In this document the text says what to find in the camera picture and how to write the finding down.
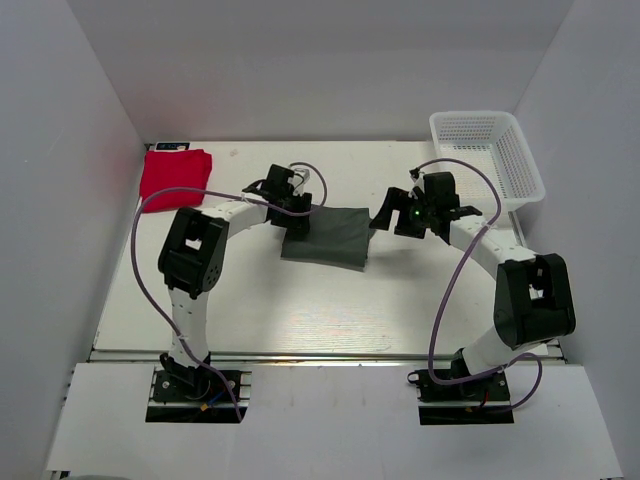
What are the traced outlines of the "grey t-shirt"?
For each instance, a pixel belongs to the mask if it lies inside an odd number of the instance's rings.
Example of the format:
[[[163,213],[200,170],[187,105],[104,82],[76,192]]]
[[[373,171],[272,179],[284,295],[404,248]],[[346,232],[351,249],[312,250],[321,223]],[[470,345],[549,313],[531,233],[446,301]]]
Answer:
[[[306,234],[285,234],[281,258],[363,271],[370,240],[368,208],[322,207],[309,217]]]

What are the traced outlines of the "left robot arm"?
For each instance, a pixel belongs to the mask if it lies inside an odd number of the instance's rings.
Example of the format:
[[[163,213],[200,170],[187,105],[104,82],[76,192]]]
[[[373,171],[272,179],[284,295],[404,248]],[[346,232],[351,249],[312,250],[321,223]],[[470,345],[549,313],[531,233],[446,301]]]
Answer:
[[[269,223],[288,233],[310,230],[312,194],[305,190],[310,172],[300,162],[273,165],[267,177],[210,213],[184,207],[177,211],[161,249],[158,267],[168,287],[175,327],[171,349],[161,356],[163,368],[177,377],[188,398],[199,399],[211,387],[206,339],[209,292],[223,269],[227,241],[254,226]]]

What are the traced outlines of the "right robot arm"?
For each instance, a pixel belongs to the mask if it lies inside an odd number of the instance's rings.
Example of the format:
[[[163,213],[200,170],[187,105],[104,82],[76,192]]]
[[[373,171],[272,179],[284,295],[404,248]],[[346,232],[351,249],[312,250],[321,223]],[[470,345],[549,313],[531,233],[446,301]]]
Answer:
[[[388,189],[370,226],[417,239],[432,233],[461,251],[438,307],[434,332],[468,261],[494,280],[492,326],[456,353],[448,377],[429,374],[436,384],[452,385],[459,396],[472,399],[486,389],[488,376],[530,356],[537,346],[574,332],[567,266],[558,254],[538,254],[492,232],[493,219],[474,206],[462,205],[451,173],[413,170],[411,175],[410,190]]]

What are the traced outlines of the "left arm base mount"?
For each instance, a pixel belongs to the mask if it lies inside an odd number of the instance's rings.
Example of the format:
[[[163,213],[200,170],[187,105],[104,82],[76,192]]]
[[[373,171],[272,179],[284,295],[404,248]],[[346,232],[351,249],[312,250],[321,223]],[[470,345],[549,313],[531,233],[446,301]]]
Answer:
[[[229,388],[201,366],[183,366],[168,353],[152,376],[147,423],[239,424],[249,406],[251,373],[222,370]]]

